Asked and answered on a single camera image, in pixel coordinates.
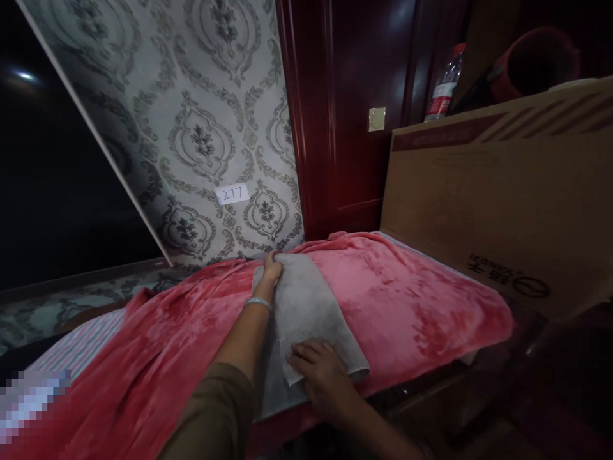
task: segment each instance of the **bed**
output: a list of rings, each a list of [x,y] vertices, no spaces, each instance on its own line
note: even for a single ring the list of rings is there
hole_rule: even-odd
[[[511,334],[510,311],[495,291],[385,234],[337,233],[294,251],[311,255],[371,363],[371,375],[358,384],[365,397]],[[141,291],[126,308],[57,342],[29,370],[70,370],[71,403],[63,410],[70,409],[62,413],[67,421],[61,436],[58,423],[45,425],[39,433],[47,435],[26,449],[32,453],[26,457],[65,442],[75,457],[155,458],[248,298],[259,264],[222,262],[159,295]],[[277,414],[254,425],[248,451],[265,453],[319,421],[309,404]],[[16,439],[27,440],[27,433]],[[125,441],[105,442],[118,433]]]

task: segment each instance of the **hand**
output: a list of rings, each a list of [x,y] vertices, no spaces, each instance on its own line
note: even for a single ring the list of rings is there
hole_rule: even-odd
[[[293,345],[287,363],[304,375],[306,394],[323,419],[345,429],[364,401],[332,345],[318,340]]]
[[[283,264],[281,262],[275,262],[275,255],[277,254],[277,250],[268,253],[268,257],[264,263],[264,275],[262,276],[262,279],[268,279],[273,282],[274,286],[279,282],[279,277],[283,271]]]

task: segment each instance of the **red bottle label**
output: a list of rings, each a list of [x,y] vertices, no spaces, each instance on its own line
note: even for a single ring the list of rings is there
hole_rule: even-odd
[[[432,95],[432,101],[430,101],[430,107],[426,115],[446,114],[449,110],[449,104],[451,103],[451,96],[453,95],[453,88],[456,83],[443,83],[438,85],[434,89]]]

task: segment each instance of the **bracelet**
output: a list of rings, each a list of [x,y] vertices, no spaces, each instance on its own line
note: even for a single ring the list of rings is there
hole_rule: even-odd
[[[268,301],[264,300],[263,298],[251,297],[251,299],[245,302],[245,304],[243,305],[243,308],[245,308],[250,303],[261,303],[263,306],[265,306],[268,309],[268,311],[270,311],[270,313],[273,312],[273,306],[270,305],[270,303],[268,303]]]

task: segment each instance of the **cardboard box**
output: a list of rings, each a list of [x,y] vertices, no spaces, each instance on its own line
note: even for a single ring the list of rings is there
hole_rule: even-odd
[[[381,230],[566,319],[613,294],[613,78],[394,130]]]

